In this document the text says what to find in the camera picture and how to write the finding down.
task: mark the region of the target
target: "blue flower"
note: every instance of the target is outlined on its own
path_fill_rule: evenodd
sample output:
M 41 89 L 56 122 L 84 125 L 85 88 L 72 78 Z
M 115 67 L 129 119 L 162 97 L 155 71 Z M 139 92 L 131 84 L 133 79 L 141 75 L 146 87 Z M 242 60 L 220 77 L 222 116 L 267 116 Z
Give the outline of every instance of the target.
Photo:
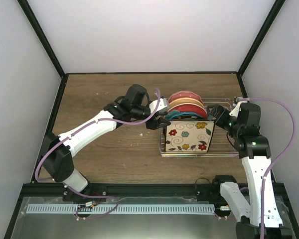
M 181 136 L 182 136 L 182 137 L 188 137 L 188 136 L 189 136 L 189 133 L 188 133 L 187 131 L 186 131 L 186 132 L 183 131 L 183 132 L 181 133 Z

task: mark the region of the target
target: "wooden table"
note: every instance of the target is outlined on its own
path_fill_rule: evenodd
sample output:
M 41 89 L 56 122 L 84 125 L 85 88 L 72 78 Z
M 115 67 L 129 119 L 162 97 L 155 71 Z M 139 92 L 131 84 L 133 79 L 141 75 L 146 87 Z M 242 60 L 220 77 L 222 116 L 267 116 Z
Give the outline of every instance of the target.
M 156 98 L 154 87 L 165 97 L 181 90 L 203 98 L 241 96 L 235 74 L 70 75 L 53 132 L 60 134 L 81 125 L 132 84 L 144 86 L 152 100 Z M 73 159 L 74 165 L 91 182 L 193 183 L 199 177 L 211 180 L 219 174 L 246 182 L 238 157 L 161 157 L 158 134 L 159 130 L 148 130 L 145 124 L 124 125 L 83 148 Z

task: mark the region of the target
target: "stacked plates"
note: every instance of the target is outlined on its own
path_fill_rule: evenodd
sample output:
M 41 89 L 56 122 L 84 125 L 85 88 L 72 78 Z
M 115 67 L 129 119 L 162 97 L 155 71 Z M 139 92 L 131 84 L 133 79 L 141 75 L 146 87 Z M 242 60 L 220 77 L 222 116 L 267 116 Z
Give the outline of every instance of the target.
M 203 101 L 198 94 L 191 91 L 179 91 L 172 94 L 169 99 L 169 111 L 165 116 L 167 120 L 179 119 L 207 119 Z

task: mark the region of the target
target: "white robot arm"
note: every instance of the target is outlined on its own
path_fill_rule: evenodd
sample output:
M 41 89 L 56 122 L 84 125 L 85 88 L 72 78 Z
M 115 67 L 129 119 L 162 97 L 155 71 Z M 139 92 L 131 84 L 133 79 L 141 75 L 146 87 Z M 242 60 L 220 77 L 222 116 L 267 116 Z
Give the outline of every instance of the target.
M 146 106 L 142 106 L 146 94 L 147 91 L 144 87 L 132 85 L 125 96 L 106 105 L 89 121 L 58 136 L 53 133 L 47 134 L 40 152 L 42 156 L 54 145 L 65 140 L 43 163 L 43 167 L 54 181 L 62 182 L 77 192 L 84 190 L 88 185 L 88 180 L 74 168 L 72 158 L 87 144 L 120 127 L 122 122 L 130 122 L 131 119 L 144 120 L 150 118 L 146 121 L 148 129 L 157 129 L 169 125 L 170 122 L 163 118 L 156 118 L 166 114 L 169 109 L 168 100 L 159 98 L 153 102 L 148 102 Z
M 231 112 L 220 105 L 214 105 L 207 108 L 207 113 L 209 120 L 213 119 L 217 126 L 227 130 L 228 135 L 234 138 L 234 146 L 239 152 L 247 176 L 250 204 L 235 182 L 221 182 L 219 190 L 238 222 L 237 236 L 248 235 L 241 237 L 242 239 L 259 238 L 262 180 L 271 164 L 270 147 L 268 140 L 259 133 L 260 107 L 247 101 L 235 100 L 235 108 Z M 284 225 L 277 209 L 270 174 L 266 178 L 263 190 L 267 235 L 270 235 L 270 231 L 274 234 L 281 233 Z

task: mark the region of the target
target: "dish rack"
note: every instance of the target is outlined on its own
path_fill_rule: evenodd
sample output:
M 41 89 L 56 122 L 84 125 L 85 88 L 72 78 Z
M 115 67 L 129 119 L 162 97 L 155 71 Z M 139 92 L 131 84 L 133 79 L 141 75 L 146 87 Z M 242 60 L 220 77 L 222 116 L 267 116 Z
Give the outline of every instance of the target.
M 202 98 L 204 102 L 204 108 L 209 105 L 219 104 L 222 107 L 232 110 L 233 101 L 228 98 Z M 227 140 L 227 131 L 215 126 L 213 138 L 210 142 L 209 150 L 207 153 L 186 153 L 186 152 L 166 152 L 165 150 L 165 138 L 166 127 L 160 129 L 159 133 L 159 151 L 163 157 L 235 157 L 238 155 L 238 151 L 235 150 Z

